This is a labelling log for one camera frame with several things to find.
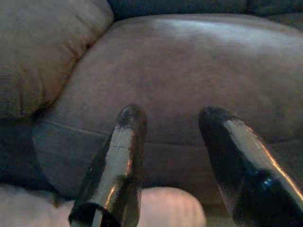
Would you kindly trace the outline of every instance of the microfiber upholstery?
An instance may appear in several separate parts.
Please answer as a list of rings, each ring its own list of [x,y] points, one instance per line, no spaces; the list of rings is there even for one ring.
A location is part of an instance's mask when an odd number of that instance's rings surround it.
[[[267,19],[293,26],[303,32],[303,13],[290,13],[267,17]]]
[[[247,0],[108,0],[115,20],[155,14],[243,13]]]
[[[258,16],[303,12],[303,0],[248,0],[247,12]]]
[[[119,21],[34,124],[33,146],[50,183],[75,195],[116,115],[138,103],[148,114],[144,185],[178,187],[216,204],[221,198],[198,129],[200,109],[235,111],[300,173],[302,72],[302,32],[266,19],[210,14]],[[298,162],[283,158],[295,156]]]
[[[105,0],[2,0],[0,21],[3,119],[51,104],[113,14]]]

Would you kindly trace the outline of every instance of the couch cushion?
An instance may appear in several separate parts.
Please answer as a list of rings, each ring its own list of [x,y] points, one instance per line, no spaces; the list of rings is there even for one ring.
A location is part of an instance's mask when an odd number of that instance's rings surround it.
[[[290,25],[303,32],[303,13],[282,14],[267,17],[267,19],[281,24]]]
[[[243,13],[247,0],[108,0],[115,20],[155,14]]]
[[[248,0],[247,11],[258,16],[302,12],[303,0]]]
[[[2,0],[0,8],[0,118],[30,115],[57,98],[113,21],[105,0]]]
[[[84,174],[89,160],[74,162],[72,154],[92,156],[120,109],[138,103],[148,113],[145,185],[179,187],[203,204],[217,203],[198,129],[200,109],[231,109],[266,142],[301,144],[302,72],[303,34],[266,19],[162,15],[120,21],[79,62],[61,98],[37,122],[37,156],[48,163],[45,174],[57,189],[75,193],[78,187],[69,185],[75,186],[79,176],[71,176],[75,168]],[[60,133],[62,128],[69,132]],[[70,138],[72,131],[83,133],[82,139]],[[86,140],[81,142],[86,149],[59,142],[73,140]]]

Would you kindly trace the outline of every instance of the white fabric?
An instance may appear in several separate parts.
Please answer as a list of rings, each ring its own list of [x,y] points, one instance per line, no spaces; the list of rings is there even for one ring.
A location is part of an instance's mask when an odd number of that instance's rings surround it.
[[[1,227],[70,227],[73,201],[55,207],[54,195],[0,186]],[[205,227],[202,206],[189,193],[175,188],[152,188],[142,192],[138,227]]]

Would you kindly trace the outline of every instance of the couch armrest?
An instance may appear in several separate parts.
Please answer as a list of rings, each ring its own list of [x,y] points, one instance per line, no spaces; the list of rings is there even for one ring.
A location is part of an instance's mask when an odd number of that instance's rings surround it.
[[[106,0],[4,0],[0,9],[0,118],[29,116],[52,103],[113,22]]]

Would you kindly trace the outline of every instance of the beige couch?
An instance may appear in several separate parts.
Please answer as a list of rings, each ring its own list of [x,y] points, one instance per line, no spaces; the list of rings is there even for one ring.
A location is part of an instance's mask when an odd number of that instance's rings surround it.
[[[241,115],[303,179],[300,1],[109,2],[1,1],[1,182],[75,197],[129,103],[148,114],[145,187],[221,203],[207,105]]]

